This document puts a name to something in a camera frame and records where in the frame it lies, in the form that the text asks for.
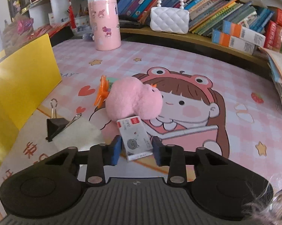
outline wooden shelf edge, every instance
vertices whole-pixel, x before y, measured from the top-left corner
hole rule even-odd
[[[235,49],[229,48],[229,47],[224,47],[219,44],[212,43],[210,38],[196,35],[196,34],[185,34],[185,35],[180,35],[180,34],[173,34],[173,33],[166,33],[166,32],[156,32],[151,30],[149,27],[144,27],[141,29],[120,29],[121,33],[129,33],[129,34],[141,34],[141,35],[150,35],[150,36],[157,36],[157,37],[162,37],[162,38],[168,38],[168,39],[174,39],[174,40],[180,40],[180,41],[185,41],[189,43],[194,43],[198,44],[201,46],[206,46],[209,48],[213,48],[222,52],[226,52],[228,54],[237,56],[239,58],[245,59],[247,61],[253,62],[263,68],[268,68],[268,62],[266,60],[257,58],[252,55],[245,54],[241,51],[237,51]]]

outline red label on box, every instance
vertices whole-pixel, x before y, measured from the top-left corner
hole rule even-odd
[[[130,120],[131,120],[132,124],[138,124],[139,123],[138,118],[131,118]]]

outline small card box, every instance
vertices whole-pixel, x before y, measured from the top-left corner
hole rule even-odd
[[[117,121],[128,161],[152,155],[152,144],[139,116]]]

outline metal bolt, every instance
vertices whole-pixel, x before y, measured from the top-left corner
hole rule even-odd
[[[91,184],[99,184],[102,182],[102,178],[98,176],[92,176],[88,178],[88,182]]]
[[[173,176],[170,178],[170,181],[174,184],[181,184],[185,181],[185,179],[181,176]]]

